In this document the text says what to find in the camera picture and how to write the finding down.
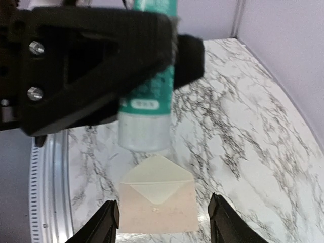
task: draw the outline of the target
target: paper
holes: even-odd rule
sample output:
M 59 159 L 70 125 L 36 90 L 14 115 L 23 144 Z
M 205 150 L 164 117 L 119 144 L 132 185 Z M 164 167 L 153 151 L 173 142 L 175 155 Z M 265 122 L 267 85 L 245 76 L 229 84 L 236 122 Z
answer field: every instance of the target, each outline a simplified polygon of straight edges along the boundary
M 129 171 L 120 183 L 121 233 L 198 230 L 193 175 L 156 156 Z

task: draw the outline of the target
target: gray floor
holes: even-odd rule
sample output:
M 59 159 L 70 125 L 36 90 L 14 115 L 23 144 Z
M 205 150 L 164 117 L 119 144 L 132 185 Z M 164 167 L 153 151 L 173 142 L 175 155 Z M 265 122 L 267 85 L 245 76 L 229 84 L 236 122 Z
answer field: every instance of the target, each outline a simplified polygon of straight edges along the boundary
M 28 174 L 31 138 L 0 132 L 0 242 L 30 243 Z

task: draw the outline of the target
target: teal label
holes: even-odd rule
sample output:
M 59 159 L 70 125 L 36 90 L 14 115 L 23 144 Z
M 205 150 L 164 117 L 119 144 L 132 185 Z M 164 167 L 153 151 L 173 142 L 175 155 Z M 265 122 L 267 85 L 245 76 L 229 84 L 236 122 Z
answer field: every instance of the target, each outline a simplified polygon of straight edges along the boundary
M 177 0 L 134 0 L 133 10 L 177 16 Z M 174 66 L 146 81 L 120 100 L 120 112 L 138 115 L 168 115 L 174 82 Z

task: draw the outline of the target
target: envelope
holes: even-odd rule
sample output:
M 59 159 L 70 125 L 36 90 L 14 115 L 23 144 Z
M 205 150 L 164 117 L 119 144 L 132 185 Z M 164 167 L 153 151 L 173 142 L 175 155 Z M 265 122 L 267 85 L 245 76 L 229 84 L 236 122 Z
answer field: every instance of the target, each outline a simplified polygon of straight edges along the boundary
M 198 230 L 193 175 L 162 156 L 150 157 L 129 171 L 119 196 L 120 233 Z

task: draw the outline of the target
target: marble surface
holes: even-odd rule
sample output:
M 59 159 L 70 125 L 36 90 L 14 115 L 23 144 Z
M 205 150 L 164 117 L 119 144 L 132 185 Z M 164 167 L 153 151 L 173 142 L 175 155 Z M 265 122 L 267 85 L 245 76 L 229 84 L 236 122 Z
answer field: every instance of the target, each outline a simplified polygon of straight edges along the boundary
M 117 234 L 117 242 L 210 242 L 207 206 L 223 195 L 268 242 L 324 242 L 323 155 L 286 94 L 235 39 L 206 41 L 206 74 L 174 94 L 168 157 L 195 177 L 199 231 Z M 70 131 L 78 231 L 148 154 L 117 145 L 117 123 Z

